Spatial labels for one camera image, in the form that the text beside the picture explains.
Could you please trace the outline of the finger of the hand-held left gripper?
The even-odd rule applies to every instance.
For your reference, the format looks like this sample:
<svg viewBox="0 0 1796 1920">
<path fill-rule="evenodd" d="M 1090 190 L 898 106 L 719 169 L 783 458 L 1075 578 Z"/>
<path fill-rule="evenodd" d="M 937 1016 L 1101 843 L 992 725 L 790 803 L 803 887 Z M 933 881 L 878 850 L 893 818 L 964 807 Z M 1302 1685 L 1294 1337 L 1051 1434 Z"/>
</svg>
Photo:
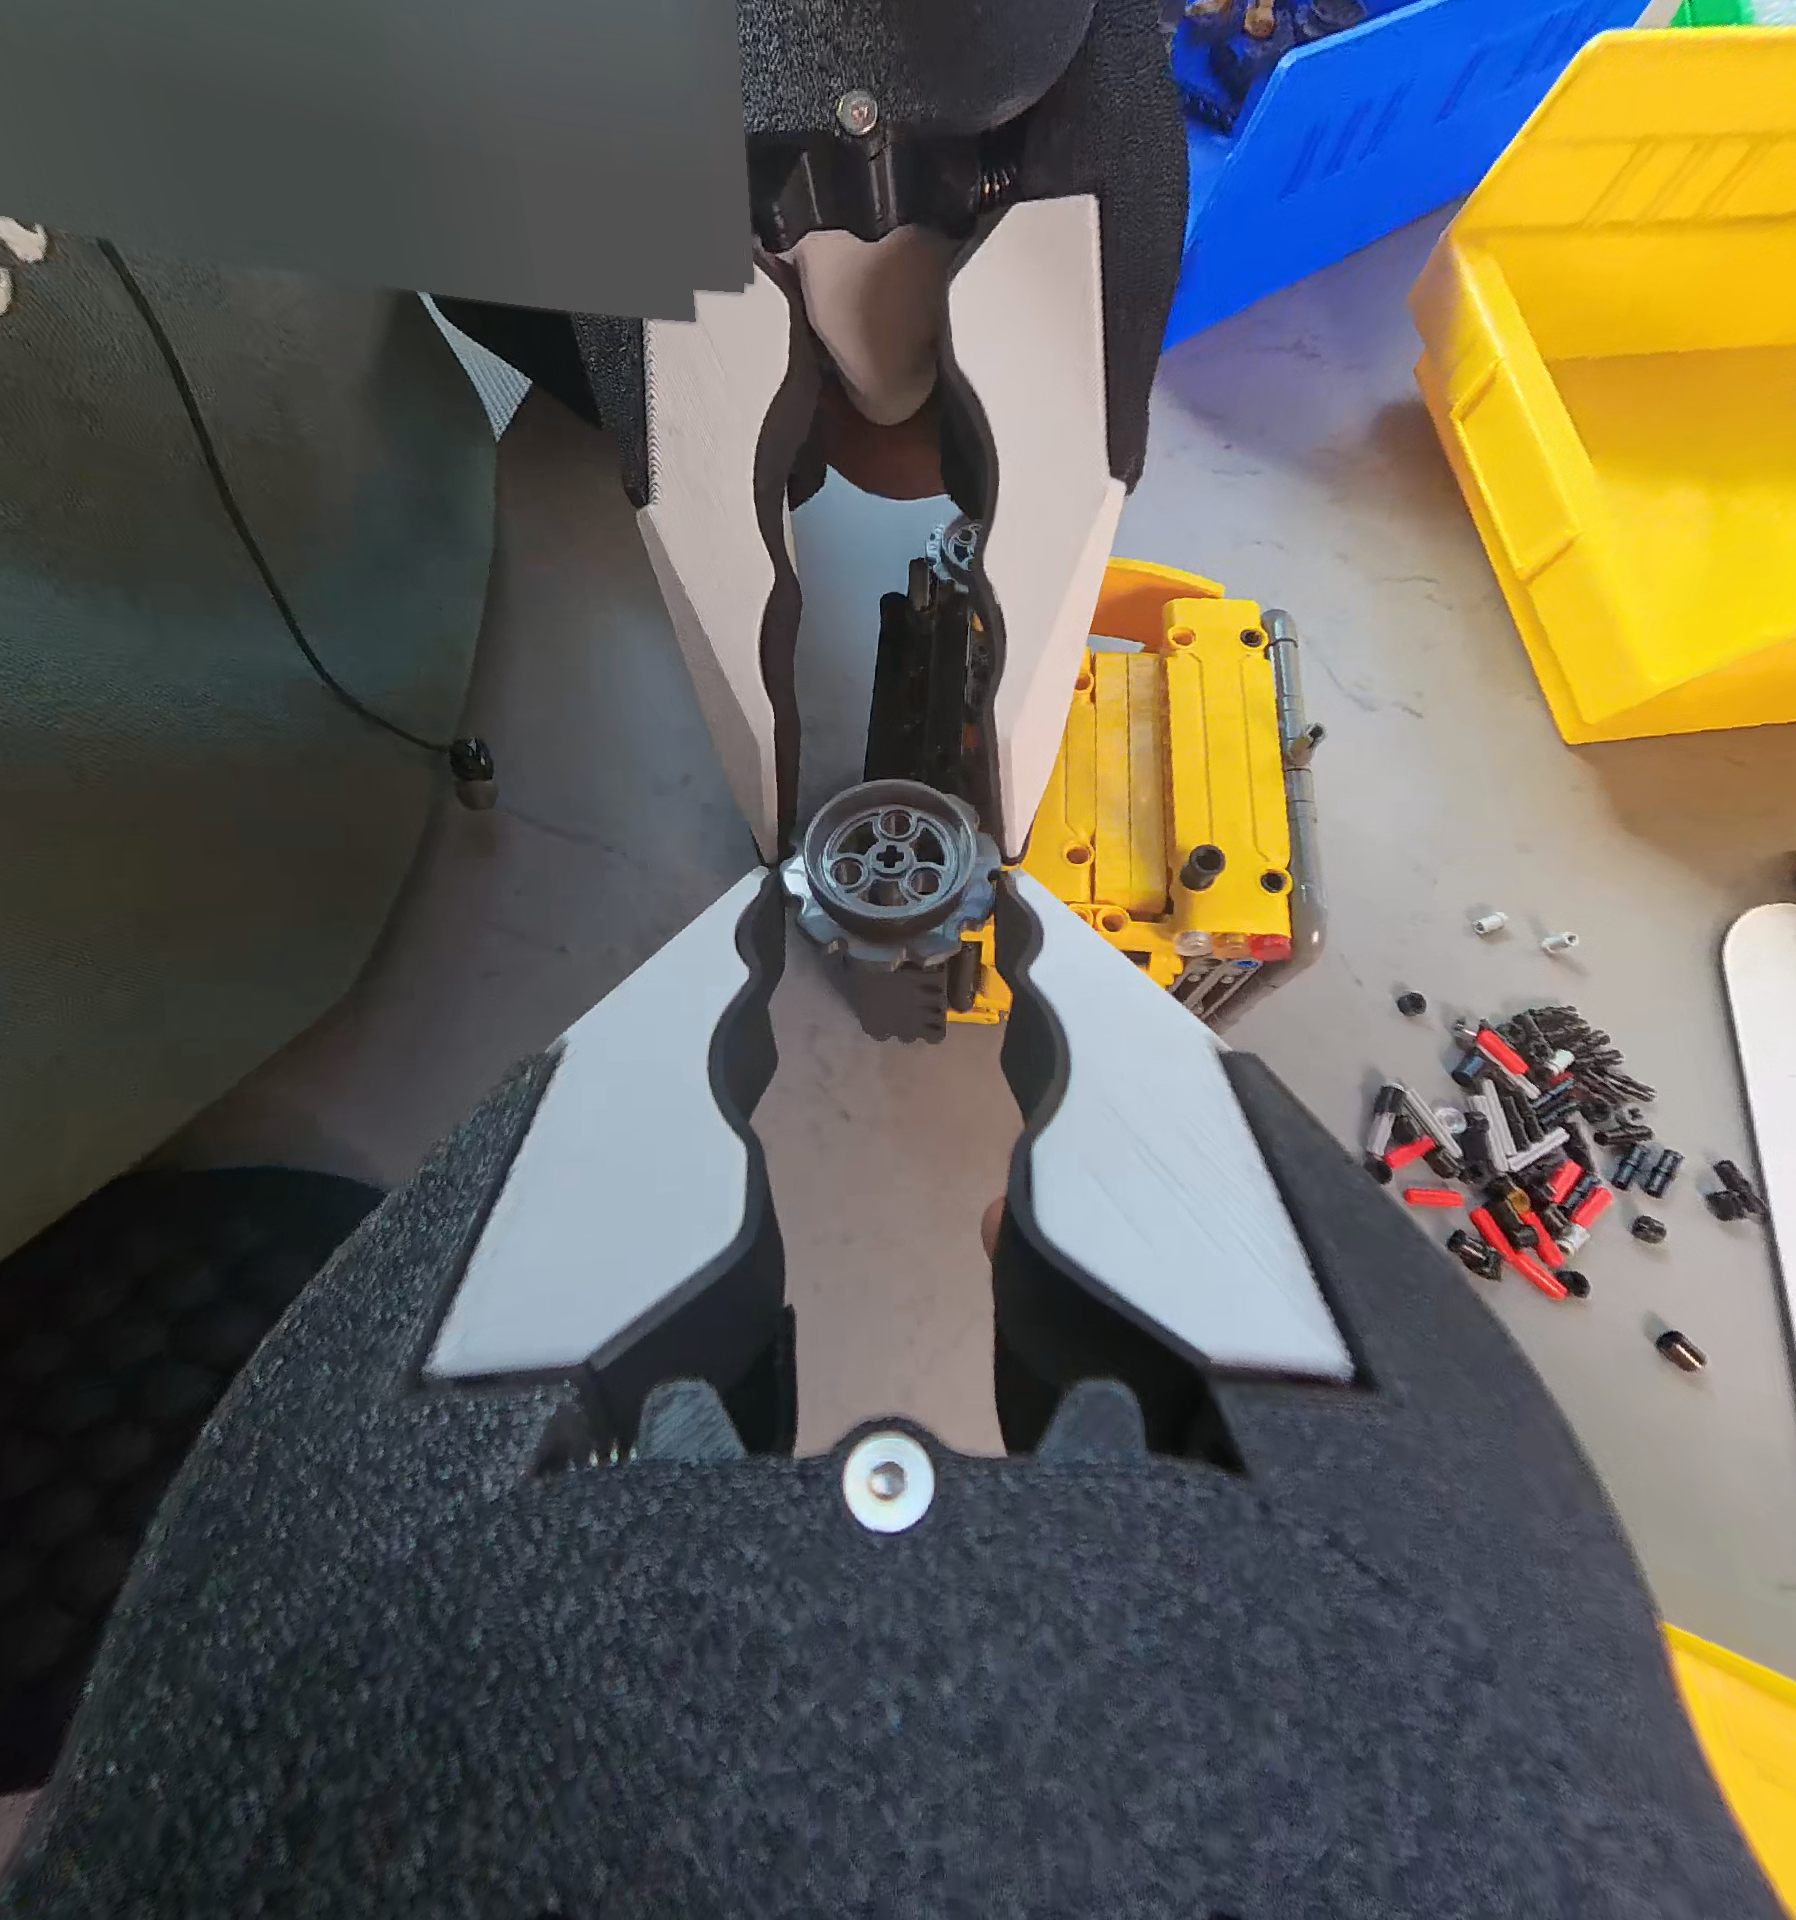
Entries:
<svg viewBox="0 0 1796 1920">
<path fill-rule="evenodd" d="M 1125 507 L 1107 457 L 1095 200 L 1014 204 L 972 237 L 949 271 L 940 371 L 977 453 L 989 832 L 1024 854 Z"/>
<path fill-rule="evenodd" d="M 799 799 L 794 654 L 803 599 L 790 472 L 819 397 L 794 275 L 754 256 L 739 293 L 697 296 L 692 322 L 646 322 L 646 555 L 719 764 L 767 863 L 787 855 Z"/>
</svg>

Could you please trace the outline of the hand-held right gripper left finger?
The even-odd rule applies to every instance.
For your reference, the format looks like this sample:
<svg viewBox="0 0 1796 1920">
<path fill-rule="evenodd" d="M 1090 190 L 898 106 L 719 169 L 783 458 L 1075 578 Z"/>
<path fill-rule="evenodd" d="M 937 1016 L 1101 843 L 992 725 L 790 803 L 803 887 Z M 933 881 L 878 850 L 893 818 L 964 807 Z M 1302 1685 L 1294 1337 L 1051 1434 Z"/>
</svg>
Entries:
<svg viewBox="0 0 1796 1920">
<path fill-rule="evenodd" d="M 548 1047 L 426 1382 L 577 1383 L 595 1455 L 636 1446 L 654 1390 L 703 1382 L 748 1455 L 790 1455 L 794 1311 L 754 1129 L 786 934 L 780 874 L 755 870 Z"/>
</svg>

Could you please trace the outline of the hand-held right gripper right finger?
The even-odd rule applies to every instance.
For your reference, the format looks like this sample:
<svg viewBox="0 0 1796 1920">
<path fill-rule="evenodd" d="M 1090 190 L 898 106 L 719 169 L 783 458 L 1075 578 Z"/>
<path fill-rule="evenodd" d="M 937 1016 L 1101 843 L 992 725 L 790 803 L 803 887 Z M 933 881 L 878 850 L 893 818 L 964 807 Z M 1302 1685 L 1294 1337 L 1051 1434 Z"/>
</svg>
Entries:
<svg viewBox="0 0 1796 1920">
<path fill-rule="evenodd" d="M 1235 1455 L 1223 1386 L 1350 1390 L 1231 1052 L 1027 874 L 999 885 L 997 966 L 1020 1119 L 992 1252 L 1005 1452 L 1030 1457 L 1093 1382 L 1164 1457 Z"/>
</svg>

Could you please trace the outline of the yellow black lego model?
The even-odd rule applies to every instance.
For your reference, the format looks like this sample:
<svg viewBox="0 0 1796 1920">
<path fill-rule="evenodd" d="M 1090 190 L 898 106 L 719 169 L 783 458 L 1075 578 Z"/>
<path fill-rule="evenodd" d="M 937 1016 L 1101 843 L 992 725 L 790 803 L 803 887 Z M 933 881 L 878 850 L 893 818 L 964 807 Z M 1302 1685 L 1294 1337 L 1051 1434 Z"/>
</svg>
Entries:
<svg viewBox="0 0 1796 1920">
<path fill-rule="evenodd" d="M 987 646 L 955 531 L 882 595 L 862 775 L 969 799 Z M 1316 741 L 1290 614 L 1113 559 L 1024 870 L 1223 1034 L 1322 949 Z M 992 924 L 956 942 L 894 972 L 833 949 L 827 972 L 869 1038 L 940 1044 L 955 1021 L 1007 1020 Z"/>
</svg>

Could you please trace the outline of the blue plastic bin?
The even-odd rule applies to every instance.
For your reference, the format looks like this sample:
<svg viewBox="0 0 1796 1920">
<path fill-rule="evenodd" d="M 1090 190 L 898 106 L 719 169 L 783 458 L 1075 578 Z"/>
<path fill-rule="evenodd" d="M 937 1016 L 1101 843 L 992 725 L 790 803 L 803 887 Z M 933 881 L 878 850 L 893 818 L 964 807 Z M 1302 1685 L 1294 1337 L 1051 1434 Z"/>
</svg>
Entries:
<svg viewBox="0 0 1796 1920">
<path fill-rule="evenodd" d="M 1166 347 L 1178 347 L 1460 201 L 1562 68 L 1645 2 L 1375 2 L 1284 60 L 1231 137 L 1188 116 L 1190 212 Z"/>
</svg>

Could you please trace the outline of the yellow parts bin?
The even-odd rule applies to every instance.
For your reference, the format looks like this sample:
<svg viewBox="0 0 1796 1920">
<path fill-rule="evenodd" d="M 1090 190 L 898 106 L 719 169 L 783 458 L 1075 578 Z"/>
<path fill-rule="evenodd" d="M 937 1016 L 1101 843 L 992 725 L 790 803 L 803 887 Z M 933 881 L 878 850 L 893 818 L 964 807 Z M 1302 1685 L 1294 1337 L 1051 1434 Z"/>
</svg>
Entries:
<svg viewBox="0 0 1796 1920">
<path fill-rule="evenodd" d="M 1796 28 L 1591 39 L 1410 312 L 1562 741 L 1796 725 Z"/>
<path fill-rule="evenodd" d="M 1796 1917 L 1796 1680 L 1674 1625 L 1662 1637 L 1725 1809 Z"/>
</svg>

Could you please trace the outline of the heap of dark lego parts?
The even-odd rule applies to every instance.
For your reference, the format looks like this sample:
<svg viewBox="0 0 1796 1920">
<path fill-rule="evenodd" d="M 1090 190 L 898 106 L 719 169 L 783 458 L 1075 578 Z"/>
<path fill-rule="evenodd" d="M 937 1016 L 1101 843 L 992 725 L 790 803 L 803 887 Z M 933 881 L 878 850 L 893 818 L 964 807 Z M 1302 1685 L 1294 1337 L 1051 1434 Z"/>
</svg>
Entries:
<svg viewBox="0 0 1796 1920">
<path fill-rule="evenodd" d="M 1188 2 L 1173 31 L 1173 80 L 1192 123 L 1231 137 L 1272 70 L 1363 24 L 1375 2 Z"/>
</svg>

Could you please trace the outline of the person's left hand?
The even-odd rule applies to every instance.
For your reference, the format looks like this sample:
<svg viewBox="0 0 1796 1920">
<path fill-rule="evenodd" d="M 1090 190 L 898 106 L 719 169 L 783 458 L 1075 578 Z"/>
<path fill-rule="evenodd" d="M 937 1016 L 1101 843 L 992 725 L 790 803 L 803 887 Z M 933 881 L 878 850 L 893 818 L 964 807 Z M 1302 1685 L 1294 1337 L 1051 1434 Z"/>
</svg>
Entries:
<svg viewBox="0 0 1796 1920">
<path fill-rule="evenodd" d="M 827 391 L 815 417 L 815 446 L 825 466 L 869 496 L 914 501 L 944 493 L 936 401 L 905 421 L 878 425 Z"/>
</svg>

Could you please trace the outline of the grey mesh chair back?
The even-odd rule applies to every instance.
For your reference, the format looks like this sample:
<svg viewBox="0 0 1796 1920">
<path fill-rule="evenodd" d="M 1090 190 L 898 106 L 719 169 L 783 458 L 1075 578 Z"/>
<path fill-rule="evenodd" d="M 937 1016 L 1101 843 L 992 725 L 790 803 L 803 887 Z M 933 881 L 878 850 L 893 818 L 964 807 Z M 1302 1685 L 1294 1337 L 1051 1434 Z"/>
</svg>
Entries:
<svg viewBox="0 0 1796 1920">
<path fill-rule="evenodd" d="M 492 440 L 502 442 L 531 391 L 527 377 L 453 324 L 432 296 L 420 296 L 420 304 L 463 367 L 484 411 Z"/>
</svg>

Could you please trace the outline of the pile of black red pins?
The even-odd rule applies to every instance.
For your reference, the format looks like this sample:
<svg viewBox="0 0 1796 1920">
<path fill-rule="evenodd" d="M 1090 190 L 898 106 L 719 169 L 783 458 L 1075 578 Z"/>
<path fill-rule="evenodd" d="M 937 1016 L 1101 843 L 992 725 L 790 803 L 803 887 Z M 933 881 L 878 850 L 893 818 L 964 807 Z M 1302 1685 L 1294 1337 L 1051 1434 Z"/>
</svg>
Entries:
<svg viewBox="0 0 1796 1920">
<path fill-rule="evenodd" d="M 1484 1004 L 1387 975 L 1346 1111 L 1354 1170 L 1449 1275 L 1682 1382 L 1776 1353 L 1767 1227 L 1610 1021 L 1560 993 Z"/>
</svg>

